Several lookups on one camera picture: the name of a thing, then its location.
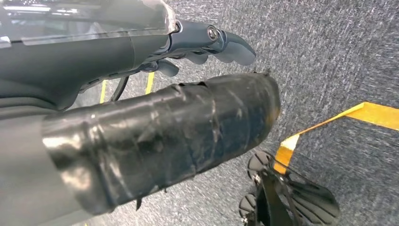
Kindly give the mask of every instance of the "electrical tape wrap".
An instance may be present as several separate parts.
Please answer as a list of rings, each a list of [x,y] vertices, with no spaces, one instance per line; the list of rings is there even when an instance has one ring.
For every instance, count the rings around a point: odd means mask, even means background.
[[[256,147],[279,110],[268,74],[224,75],[49,115],[43,144],[83,209],[99,215]]]

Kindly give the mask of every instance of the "screw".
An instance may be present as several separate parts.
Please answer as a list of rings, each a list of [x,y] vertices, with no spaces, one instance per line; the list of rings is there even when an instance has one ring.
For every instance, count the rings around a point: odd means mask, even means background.
[[[257,184],[260,184],[260,183],[261,183],[261,177],[260,177],[258,174],[256,174],[256,175],[253,177],[253,180],[254,180],[255,183],[257,183]]]
[[[214,26],[210,26],[208,28],[208,37],[212,40],[215,41],[217,39],[217,30]]]
[[[175,24],[175,30],[173,32],[176,33],[176,32],[179,32],[179,31],[180,31],[179,25]]]

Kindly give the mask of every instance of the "yellow floor marking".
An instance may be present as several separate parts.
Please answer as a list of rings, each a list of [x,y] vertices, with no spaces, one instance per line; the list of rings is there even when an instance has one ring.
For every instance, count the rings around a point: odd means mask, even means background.
[[[103,80],[103,86],[101,88],[100,104],[104,103],[105,99],[105,88],[107,87],[107,80]]]
[[[148,74],[148,80],[147,80],[147,88],[145,89],[145,93],[149,94],[151,93],[151,89],[152,89],[152,83],[154,82],[154,72],[150,72]]]
[[[325,125],[343,116],[351,117],[357,120],[372,123],[374,125],[399,131],[399,109],[383,105],[377,105],[370,102],[363,102],[351,109],[348,109],[332,117],[331,119],[328,119],[322,123],[305,129],[281,142],[276,154],[276,160],[281,164],[277,162],[274,163],[274,169],[281,174],[284,174],[286,172],[286,167],[291,161],[291,157],[296,148],[296,143],[298,142],[301,134],[306,133],[319,126]]]

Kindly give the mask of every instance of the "black wheel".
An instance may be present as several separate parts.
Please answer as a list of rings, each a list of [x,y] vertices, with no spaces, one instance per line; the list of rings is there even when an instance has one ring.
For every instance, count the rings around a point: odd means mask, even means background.
[[[249,178],[254,180],[257,173],[261,171],[264,166],[268,165],[270,161],[271,156],[269,154],[262,151],[256,151],[248,161],[247,173]]]
[[[255,211],[256,198],[253,194],[245,195],[239,202],[239,215],[242,219],[246,219],[247,215]]]

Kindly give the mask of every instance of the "wire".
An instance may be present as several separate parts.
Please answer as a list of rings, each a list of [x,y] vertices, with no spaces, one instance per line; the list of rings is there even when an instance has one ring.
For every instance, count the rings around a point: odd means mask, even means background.
[[[123,91],[125,90],[125,87],[128,83],[129,80],[129,76],[123,77],[120,79],[119,84],[115,90],[115,92],[113,93],[110,101],[117,101],[119,100],[120,96],[122,96]]]

